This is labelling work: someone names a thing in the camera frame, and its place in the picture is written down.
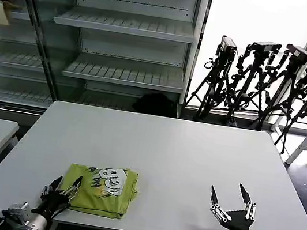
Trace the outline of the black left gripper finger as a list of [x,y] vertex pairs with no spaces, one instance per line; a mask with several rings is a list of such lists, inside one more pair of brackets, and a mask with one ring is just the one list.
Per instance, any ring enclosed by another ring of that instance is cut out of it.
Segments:
[[63,176],[59,176],[53,180],[49,185],[43,187],[42,192],[40,193],[40,198],[43,199],[48,196],[51,192],[55,191],[63,180]]
[[77,193],[79,192],[79,188],[81,186],[81,181],[83,180],[82,175],[79,176],[71,186],[66,188],[65,190],[62,190],[60,193],[65,196],[67,199],[72,200]]

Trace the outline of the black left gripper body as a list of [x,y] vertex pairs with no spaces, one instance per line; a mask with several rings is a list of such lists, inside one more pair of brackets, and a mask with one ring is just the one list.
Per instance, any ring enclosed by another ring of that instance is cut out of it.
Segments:
[[40,197],[41,203],[38,207],[31,210],[31,213],[39,214],[42,217],[52,219],[57,210],[69,203],[69,197],[61,191],[50,191],[43,193]]

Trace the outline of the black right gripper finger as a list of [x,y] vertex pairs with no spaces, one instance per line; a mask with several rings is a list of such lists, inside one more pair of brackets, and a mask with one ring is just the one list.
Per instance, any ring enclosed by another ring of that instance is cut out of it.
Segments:
[[216,191],[214,189],[214,186],[211,186],[211,206],[210,206],[210,211],[212,212],[212,214],[215,216],[215,218],[219,221],[219,222],[229,222],[231,221],[231,216],[229,214],[227,214],[227,212],[225,210],[223,210],[223,208],[221,208],[221,206],[218,204],[218,198],[217,198],[217,194]]
[[248,221],[254,221],[256,216],[256,203],[251,200],[249,193],[244,188],[243,184],[239,184],[242,199],[245,204],[245,219]]

